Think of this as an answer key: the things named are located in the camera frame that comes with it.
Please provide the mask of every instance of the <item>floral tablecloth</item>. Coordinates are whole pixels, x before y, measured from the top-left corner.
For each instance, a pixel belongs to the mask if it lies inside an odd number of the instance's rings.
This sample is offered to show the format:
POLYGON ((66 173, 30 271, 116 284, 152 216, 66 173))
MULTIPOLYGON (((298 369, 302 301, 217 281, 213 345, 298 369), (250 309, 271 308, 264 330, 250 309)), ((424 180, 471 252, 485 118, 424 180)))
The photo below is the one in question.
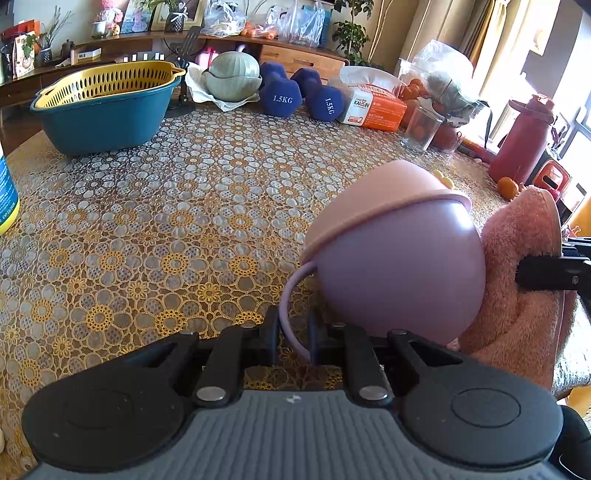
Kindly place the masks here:
MULTIPOLYGON (((199 107, 130 150, 64 158, 43 132, 8 158, 21 198, 0 237, 0 479, 34 465, 20 428, 42 386, 181 329, 261 323, 297 268, 306 229, 368 170, 405 158, 451 177, 477 225, 504 204, 462 155, 415 155, 400 136, 255 110, 199 107)), ((313 280, 293 295, 301 316, 313 280)), ((281 349, 251 388, 332 388, 281 349)))

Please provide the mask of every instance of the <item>pink fuzzy cloth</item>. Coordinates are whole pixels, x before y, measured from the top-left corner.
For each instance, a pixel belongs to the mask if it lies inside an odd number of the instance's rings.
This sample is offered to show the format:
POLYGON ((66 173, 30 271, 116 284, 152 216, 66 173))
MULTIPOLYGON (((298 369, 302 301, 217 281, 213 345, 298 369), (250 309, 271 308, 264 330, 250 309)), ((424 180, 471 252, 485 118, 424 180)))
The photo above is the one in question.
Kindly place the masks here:
POLYGON ((550 390, 557 349, 564 346, 570 330, 576 293, 570 292, 563 301, 564 295, 558 292, 522 291, 515 283, 515 272, 526 255, 561 255, 554 199, 546 190, 526 188, 488 219, 481 238, 485 294, 476 319, 459 338, 459 348, 550 390))

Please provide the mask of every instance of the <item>red flask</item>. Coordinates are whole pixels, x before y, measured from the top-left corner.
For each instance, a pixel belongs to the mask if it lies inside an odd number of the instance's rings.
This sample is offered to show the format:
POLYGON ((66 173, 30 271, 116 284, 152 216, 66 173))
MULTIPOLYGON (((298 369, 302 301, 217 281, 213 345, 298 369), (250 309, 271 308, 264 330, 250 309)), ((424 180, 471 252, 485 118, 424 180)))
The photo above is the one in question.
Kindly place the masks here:
POLYGON ((534 95, 527 105, 509 100, 509 106, 520 113, 488 169, 495 182, 509 177, 517 184, 525 183, 538 163, 554 122, 554 102, 548 97, 544 99, 542 103, 541 96, 534 95))

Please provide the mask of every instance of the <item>orange package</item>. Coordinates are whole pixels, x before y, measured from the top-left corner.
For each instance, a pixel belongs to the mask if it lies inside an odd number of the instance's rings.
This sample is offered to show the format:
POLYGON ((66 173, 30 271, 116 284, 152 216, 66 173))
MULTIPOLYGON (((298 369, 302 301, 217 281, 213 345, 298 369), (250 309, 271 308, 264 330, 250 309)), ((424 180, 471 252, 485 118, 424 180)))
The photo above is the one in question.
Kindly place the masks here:
POLYGON ((339 122, 389 132, 398 130, 407 106, 393 93, 401 84, 396 77, 369 67, 343 67, 339 78, 329 84, 345 97, 339 122))

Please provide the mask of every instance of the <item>curtain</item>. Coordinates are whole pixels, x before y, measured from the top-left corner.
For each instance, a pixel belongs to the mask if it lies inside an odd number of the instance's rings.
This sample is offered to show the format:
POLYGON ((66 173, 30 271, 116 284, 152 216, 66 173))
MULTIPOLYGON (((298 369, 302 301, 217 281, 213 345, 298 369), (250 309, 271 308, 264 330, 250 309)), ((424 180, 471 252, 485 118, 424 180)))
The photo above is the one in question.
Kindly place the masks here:
POLYGON ((458 46, 458 50, 468 57, 474 66, 476 66, 480 57, 482 44, 491 23, 494 6, 494 0, 476 0, 466 32, 458 46))
POLYGON ((474 84, 482 93, 484 84, 489 77, 497 53, 503 49, 501 37, 507 17, 508 0, 494 0, 488 28, 482 39, 478 60, 474 67, 474 84))
POLYGON ((515 85, 537 27, 540 0, 495 0, 495 10, 474 70, 480 97, 498 118, 515 92, 515 85))

